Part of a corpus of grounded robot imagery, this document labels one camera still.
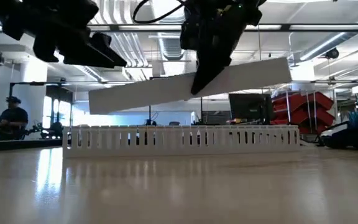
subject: person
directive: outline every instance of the person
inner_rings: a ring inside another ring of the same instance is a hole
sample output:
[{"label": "person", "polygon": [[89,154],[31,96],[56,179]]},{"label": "person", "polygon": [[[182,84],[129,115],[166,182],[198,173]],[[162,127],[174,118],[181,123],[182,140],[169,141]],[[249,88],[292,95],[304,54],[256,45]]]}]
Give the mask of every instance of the person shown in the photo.
[{"label": "person", "polygon": [[0,115],[0,126],[7,131],[9,130],[11,134],[0,134],[0,140],[22,139],[25,127],[29,122],[29,115],[26,110],[19,107],[22,101],[17,97],[7,97],[6,102],[8,109]]}]

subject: white foam board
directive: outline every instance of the white foam board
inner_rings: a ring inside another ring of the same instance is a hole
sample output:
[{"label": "white foam board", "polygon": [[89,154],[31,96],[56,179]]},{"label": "white foam board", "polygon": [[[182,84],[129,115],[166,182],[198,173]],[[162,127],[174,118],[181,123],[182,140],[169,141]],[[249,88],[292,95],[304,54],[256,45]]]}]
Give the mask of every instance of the white foam board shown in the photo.
[{"label": "white foam board", "polygon": [[147,80],[123,86],[89,91],[91,114],[157,105],[201,96],[260,88],[291,82],[286,58],[274,58],[225,68],[197,95],[190,93],[195,73]]}]

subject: black cable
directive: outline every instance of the black cable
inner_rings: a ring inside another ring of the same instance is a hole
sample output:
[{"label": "black cable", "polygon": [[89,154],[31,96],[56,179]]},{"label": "black cable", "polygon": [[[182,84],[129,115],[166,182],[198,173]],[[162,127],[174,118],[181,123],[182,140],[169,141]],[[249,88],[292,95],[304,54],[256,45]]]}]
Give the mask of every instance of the black cable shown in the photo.
[{"label": "black cable", "polygon": [[151,23],[154,23],[154,22],[158,22],[160,20],[162,20],[163,18],[169,16],[170,14],[176,12],[178,9],[180,9],[182,6],[186,6],[186,2],[185,1],[182,1],[182,0],[177,0],[178,2],[180,2],[180,5],[177,6],[176,8],[172,9],[171,11],[165,13],[164,15],[158,17],[158,18],[155,18],[155,19],[152,19],[152,20],[149,20],[149,21],[138,21],[136,19],[136,15],[137,13],[139,12],[139,10],[141,9],[141,7],[148,3],[150,0],[142,0],[135,8],[135,11],[134,11],[134,14],[132,15],[132,20],[138,24],[151,24]]},{"label": "black cable", "polygon": [[159,114],[160,114],[159,112],[155,112],[150,120],[154,121],[158,117]]}]

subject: headphones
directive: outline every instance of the headphones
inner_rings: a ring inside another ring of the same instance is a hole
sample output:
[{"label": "headphones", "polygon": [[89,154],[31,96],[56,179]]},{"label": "headphones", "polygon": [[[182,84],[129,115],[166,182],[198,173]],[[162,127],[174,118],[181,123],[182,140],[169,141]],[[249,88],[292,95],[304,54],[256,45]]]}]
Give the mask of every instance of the headphones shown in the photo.
[{"label": "headphones", "polygon": [[16,97],[16,96],[7,97],[6,101],[11,102],[11,103],[22,103],[22,101],[20,99],[18,99],[18,97]]}]

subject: red shelf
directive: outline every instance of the red shelf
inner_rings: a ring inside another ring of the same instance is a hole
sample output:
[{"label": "red shelf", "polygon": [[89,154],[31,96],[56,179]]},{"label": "red shelf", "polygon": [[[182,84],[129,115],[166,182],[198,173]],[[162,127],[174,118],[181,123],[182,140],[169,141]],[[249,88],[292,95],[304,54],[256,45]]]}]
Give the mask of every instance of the red shelf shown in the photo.
[{"label": "red shelf", "polygon": [[[290,104],[290,116],[291,123],[300,126],[301,133],[310,133],[310,122],[308,113],[308,103],[314,102],[313,93],[307,96],[302,96],[299,93],[292,93],[288,96]],[[272,121],[272,124],[288,124],[288,109],[287,109],[287,96],[280,95],[272,100],[273,110],[276,119]],[[323,131],[326,126],[332,125],[334,117],[330,115],[327,110],[333,106],[333,100],[323,95],[320,92],[316,92],[316,117],[318,119],[317,132]],[[310,118],[314,119],[314,105],[310,105]]]}]

